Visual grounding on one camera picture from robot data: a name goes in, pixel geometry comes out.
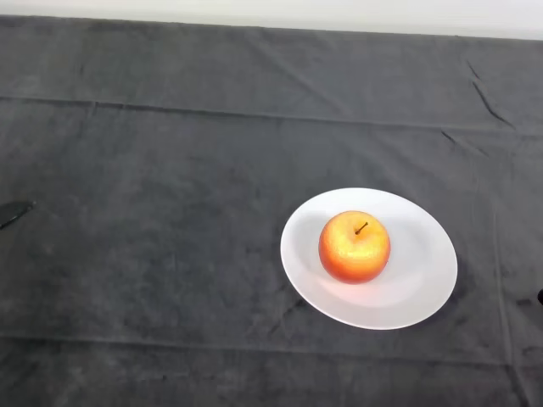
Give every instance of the plate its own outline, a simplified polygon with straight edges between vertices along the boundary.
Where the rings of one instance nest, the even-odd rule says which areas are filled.
[[[389,262],[379,276],[362,284],[334,279],[319,259],[322,228],[346,210],[375,216],[389,233]],[[375,189],[337,189],[302,204],[284,227],[281,259],[308,303],[337,321],[367,329],[425,320],[443,306],[456,283],[455,249],[438,221],[413,202]]]

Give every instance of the white wall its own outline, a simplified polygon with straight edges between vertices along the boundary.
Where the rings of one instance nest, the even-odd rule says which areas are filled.
[[[0,0],[0,14],[543,39],[543,0]]]

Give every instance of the dark gray cloth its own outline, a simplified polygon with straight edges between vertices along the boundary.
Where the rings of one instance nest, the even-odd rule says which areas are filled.
[[[543,43],[0,19],[0,400],[543,405]],[[406,329],[288,283],[306,199],[371,187],[458,257]]]

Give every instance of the plate rim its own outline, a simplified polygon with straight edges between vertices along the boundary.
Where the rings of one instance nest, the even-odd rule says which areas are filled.
[[[420,208],[421,210],[424,211],[424,213],[426,213],[426,215],[428,215],[430,218],[432,218],[435,223],[439,226],[439,228],[443,231],[443,233],[445,234],[445,236],[447,237],[447,242],[448,244],[450,245],[451,247],[451,250],[452,250],[452,254],[454,254],[454,281],[452,282],[451,284],[451,289],[450,291],[447,293],[446,296],[444,296],[444,301],[443,303],[437,308],[435,309],[433,312],[431,312],[430,314],[426,315],[426,316],[423,316],[423,317],[420,317],[420,318],[417,318],[411,322],[407,322],[405,324],[398,324],[398,325],[394,325],[394,326],[370,326],[370,325],[362,325],[362,324],[356,324],[356,323],[353,323],[353,322],[349,322],[349,321],[346,321],[345,319],[341,318],[341,317],[338,317],[338,316],[335,316],[335,315],[331,315],[330,313],[328,313],[326,310],[324,310],[323,308],[321,308],[320,306],[318,306],[317,304],[315,304],[313,301],[310,301],[303,293],[302,291],[300,291],[299,287],[296,285],[296,283],[293,281],[293,279],[291,278],[290,274],[288,273],[287,271],[287,267],[285,267],[285,254],[284,254],[284,245],[286,244],[284,242],[284,236],[285,236],[285,230],[287,229],[287,226],[289,225],[289,223],[292,221],[292,218],[293,216],[304,206],[306,205],[307,203],[309,203],[310,201],[312,201],[313,199],[316,199],[318,197],[320,197],[321,195],[325,195],[325,194],[329,194],[329,193],[333,193],[333,192],[338,192],[338,191],[347,191],[347,190],[354,190],[354,191],[373,191],[373,192],[380,192],[380,193],[384,193],[386,195],[391,195],[395,198],[399,198],[399,199],[402,199],[402,200],[405,200],[407,201],[408,203],[410,204],[413,204],[413,205],[416,205],[418,208]],[[373,331],[391,331],[391,330],[394,330],[394,329],[401,329],[401,328],[406,328],[408,326],[414,326],[416,324],[419,324],[420,322],[422,321],[425,321],[427,320],[429,317],[431,317],[432,315],[436,314],[440,309],[443,308],[443,306],[445,304],[447,304],[447,302],[449,301],[449,298],[451,297],[452,295],[452,292],[454,291],[454,288],[456,286],[456,280],[458,278],[458,258],[456,256],[456,250],[455,250],[455,247],[454,247],[454,244],[452,244],[452,241],[451,241],[451,237],[449,236],[449,234],[447,233],[447,231],[445,230],[445,228],[425,209],[423,208],[422,206],[410,201],[409,199],[407,198],[404,198],[400,195],[397,195],[395,193],[392,193],[392,192],[388,192],[388,191],[383,191],[383,190],[380,190],[380,189],[375,189],[375,188],[365,188],[365,187],[346,187],[346,188],[337,188],[337,189],[332,189],[332,190],[329,190],[329,191],[325,191],[325,192],[321,192],[321,193],[318,193],[317,195],[305,200],[300,206],[298,206],[292,214],[290,214],[290,216],[288,217],[287,221],[285,222],[285,225],[283,227],[283,231],[281,233],[281,242],[280,242],[280,245],[279,245],[279,249],[280,249],[280,253],[281,253],[281,263],[283,264],[283,270],[285,272],[285,274],[287,275],[287,278],[288,280],[290,281],[290,284],[292,284],[292,286],[294,287],[294,289],[296,290],[296,292],[304,299],[304,301],[306,301],[309,305],[311,305],[313,308],[315,308],[316,310],[318,310],[319,312],[323,313],[324,315],[326,315],[327,317],[329,318],[332,318],[333,320],[336,320],[338,322],[341,322],[341,323],[344,323],[345,325],[348,325],[348,326],[353,326],[353,327],[356,327],[356,328],[362,328],[362,329],[369,329],[369,330],[373,330]]]

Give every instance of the gray tablecloth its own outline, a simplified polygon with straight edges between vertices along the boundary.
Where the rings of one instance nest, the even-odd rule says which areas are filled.
[[[2,406],[543,405],[543,43],[0,19]],[[445,228],[450,301],[390,332],[288,283],[306,199]]]

